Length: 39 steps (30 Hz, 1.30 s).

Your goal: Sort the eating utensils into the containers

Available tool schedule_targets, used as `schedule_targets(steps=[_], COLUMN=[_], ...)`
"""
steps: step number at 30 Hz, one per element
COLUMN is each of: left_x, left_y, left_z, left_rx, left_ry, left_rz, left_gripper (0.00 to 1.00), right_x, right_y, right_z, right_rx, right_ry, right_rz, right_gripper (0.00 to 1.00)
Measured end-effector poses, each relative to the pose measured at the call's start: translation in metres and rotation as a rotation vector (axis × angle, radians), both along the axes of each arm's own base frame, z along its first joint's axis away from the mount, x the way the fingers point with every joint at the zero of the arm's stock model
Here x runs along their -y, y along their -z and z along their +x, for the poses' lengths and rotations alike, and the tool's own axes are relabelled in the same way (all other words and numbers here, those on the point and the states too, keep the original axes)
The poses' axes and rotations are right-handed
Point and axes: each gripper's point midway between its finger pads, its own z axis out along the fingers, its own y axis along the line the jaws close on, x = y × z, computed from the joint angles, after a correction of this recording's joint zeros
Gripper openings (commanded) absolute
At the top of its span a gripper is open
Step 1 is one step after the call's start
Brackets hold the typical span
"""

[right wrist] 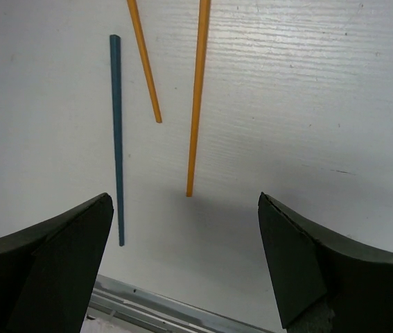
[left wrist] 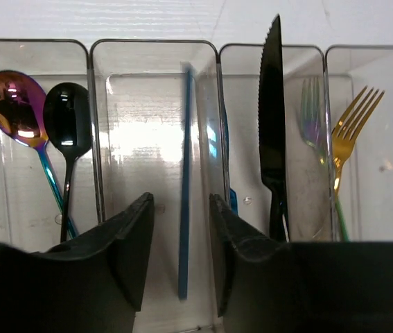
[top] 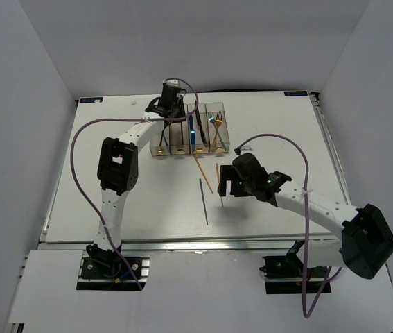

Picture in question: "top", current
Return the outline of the black knife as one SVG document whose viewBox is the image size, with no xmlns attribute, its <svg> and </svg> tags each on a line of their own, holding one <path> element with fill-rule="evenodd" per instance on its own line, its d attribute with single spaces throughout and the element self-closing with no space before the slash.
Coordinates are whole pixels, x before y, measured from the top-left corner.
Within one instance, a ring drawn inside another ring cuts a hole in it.
<svg viewBox="0 0 393 333">
<path fill-rule="evenodd" d="M 197 123 L 198 128 L 199 128 L 199 131 L 200 131 L 201 141 L 202 141 L 202 143 L 206 146 L 206 145 L 207 145 L 207 138 L 206 138 L 205 131 L 204 131 L 204 128 L 203 128 L 203 123 L 202 123 L 202 118 L 201 118 L 201 112 L 200 112 L 200 106 L 201 106 L 200 103 L 198 103 L 198 104 L 195 106 L 194 115 L 195 115 L 196 123 Z"/>
</svg>

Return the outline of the blue knife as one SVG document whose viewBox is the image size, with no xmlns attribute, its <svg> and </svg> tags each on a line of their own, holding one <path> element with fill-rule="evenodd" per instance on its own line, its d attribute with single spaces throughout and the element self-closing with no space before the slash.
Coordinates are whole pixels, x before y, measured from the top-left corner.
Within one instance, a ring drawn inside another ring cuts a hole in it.
<svg viewBox="0 0 393 333">
<path fill-rule="evenodd" d="M 195 129 L 194 129 L 194 122 L 193 122 L 193 117 L 189 117 L 189 134 L 190 134 L 190 143 L 191 143 L 191 150 L 195 150 Z"/>
</svg>

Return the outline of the black spoon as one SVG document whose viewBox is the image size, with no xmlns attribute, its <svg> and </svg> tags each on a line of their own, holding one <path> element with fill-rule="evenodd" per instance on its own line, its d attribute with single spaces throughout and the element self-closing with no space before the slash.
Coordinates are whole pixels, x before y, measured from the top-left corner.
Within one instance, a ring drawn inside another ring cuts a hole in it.
<svg viewBox="0 0 393 333">
<path fill-rule="evenodd" d="M 165 130 L 162 130 L 162 132 L 161 132 L 160 145 L 162 146 L 163 144 L 164 144 L 165 146 L 168 146 L 168 141 L 167 141 L 167 139 L 166 139 Z"/>
</svg>

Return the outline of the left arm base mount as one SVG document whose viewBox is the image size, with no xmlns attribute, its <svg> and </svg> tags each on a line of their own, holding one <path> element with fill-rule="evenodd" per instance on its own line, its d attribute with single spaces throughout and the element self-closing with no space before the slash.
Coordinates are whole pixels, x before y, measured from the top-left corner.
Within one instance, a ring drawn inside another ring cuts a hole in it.
<svg viewBox="0 0 393 333">
<path fill-rule="evenodd" d="M 78 291 L 141 291 L 148 273 L 146 257 L 125 257 L 112 249 L 87 245 L 82 256 L 76 289 Z"/>
</svg>

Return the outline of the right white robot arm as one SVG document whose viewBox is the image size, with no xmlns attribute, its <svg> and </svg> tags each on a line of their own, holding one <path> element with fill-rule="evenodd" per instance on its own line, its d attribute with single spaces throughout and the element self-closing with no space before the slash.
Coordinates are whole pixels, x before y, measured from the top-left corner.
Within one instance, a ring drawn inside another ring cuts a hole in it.
<svg viewBox="0 0 393 333">
<path fill-rule="evenodd" d="M 340 240 L 344 265 L 361 278 L 372 279 L 393 254 L 393 233 L 381 210 L 343 205 L 302 189 L 290 176 L 268 173 L 251 153 L 220 167 L 218 194 L 253 196 L 274 207 L 294 212 L 327 229 Z"/>
</svg>

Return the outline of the gold fork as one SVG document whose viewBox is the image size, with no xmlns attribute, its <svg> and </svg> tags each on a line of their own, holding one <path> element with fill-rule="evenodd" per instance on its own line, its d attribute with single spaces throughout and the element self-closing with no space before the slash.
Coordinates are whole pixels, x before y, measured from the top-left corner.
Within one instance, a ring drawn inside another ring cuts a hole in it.
<svg viewBox="0 0 393 333">
<path fill-rule="evenodd" d="M 217 111 L 216 118 L 214 119 L 213 125 L 215 127 L 215 135 L 214 135 L 213 144 L 212 144 L 213 150 L 217 149 L 218 144 L 220 144 L 221 147 L 224 148 L 224 142 L 223 142 L 223 139 L 219 133 L 219 129 L 222 126 L 222 112 L 221 111 Z"/>
</svg>

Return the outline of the rainbow fork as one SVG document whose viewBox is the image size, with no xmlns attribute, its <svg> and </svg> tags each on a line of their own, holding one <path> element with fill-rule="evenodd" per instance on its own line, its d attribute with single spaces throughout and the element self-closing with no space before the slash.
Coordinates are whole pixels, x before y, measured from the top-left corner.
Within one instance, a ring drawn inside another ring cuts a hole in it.
<svg viewBox="0 0 393 333">
<path fill-rule="evenodd" d="M 213 139 L 213 149 L 215 150 L 218 147 L 218 144 L 222 148 L 225 147 L 224 142 L 222 137 L 220 136 L 219 129 L 222 126 L 222 112 L 219 110 L 215 114 L 212 112 L 209 112 L 209 122 L 214 126 L 215 128 L 215 135 Z"/>
</svg>

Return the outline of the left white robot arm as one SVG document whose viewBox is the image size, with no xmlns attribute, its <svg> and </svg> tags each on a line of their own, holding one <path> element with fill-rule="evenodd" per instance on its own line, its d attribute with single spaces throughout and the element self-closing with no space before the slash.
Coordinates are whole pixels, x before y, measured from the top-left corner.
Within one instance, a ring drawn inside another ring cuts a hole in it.
<svg viewBox="0 0 393 333">
<path fill-rule="evenodd" d="M 138 154 L 172 119 L 186 115 L 178 80 L 163 82 L 161 96 L 146 108 L 146 115 L 151 113 L 158 115 L 159 121 L 137 123 L 118 137 L 105 138 L 101 146 L 97 170 L 102 195 L 100 225 L 93 244 L 86 251 L 97 263 L 97 269 L 107 277 L 115 276 L 123 262 L 116 252 L 121 248 L 125 202 L 139 177 Z"/>
</svg>

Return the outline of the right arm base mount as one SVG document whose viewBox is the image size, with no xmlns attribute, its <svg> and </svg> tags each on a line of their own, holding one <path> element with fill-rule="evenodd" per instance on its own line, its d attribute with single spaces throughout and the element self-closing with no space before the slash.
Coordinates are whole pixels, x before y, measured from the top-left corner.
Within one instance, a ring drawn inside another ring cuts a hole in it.
<svg viewBox="0 0 393 333">
<path fill-rule="evenodd" d="M 309 241 L 306 274 L 306 292 L 314 294 L 326 277 L 327 267 L 324 263 L 331 260 L 326 255 L 333 252 L 334 240 Z M 268 295 L 295 295 L 302 292 L 302 273 L 304 267 L 303 239 L 296 240 L 284 253 L 262 256 L 263 265 L 259 268 L 265 280 L 265 292 Z"/>
</svg>

